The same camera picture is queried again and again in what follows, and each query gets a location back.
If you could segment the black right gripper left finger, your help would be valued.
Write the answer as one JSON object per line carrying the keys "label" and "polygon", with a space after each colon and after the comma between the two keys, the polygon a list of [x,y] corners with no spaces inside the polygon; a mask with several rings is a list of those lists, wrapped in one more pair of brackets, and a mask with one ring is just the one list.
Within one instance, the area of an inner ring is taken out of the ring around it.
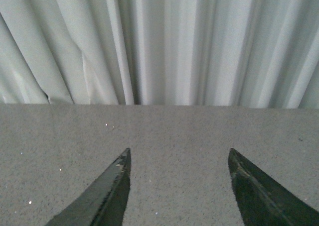
{"label": "black right gripper left finger", "polygon": [[48,226],[121,226],[130,191],[131,151],[116,160]]}

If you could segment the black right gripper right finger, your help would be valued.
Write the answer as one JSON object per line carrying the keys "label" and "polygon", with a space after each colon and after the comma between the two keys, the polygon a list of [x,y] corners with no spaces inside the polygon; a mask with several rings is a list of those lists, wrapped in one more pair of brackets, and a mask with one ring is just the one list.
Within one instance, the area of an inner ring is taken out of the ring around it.
{"label": "black right gripper right finger", "polygon": [[246,226],[317,226],[319,213],[236,149],[228,167],[232,190]]}

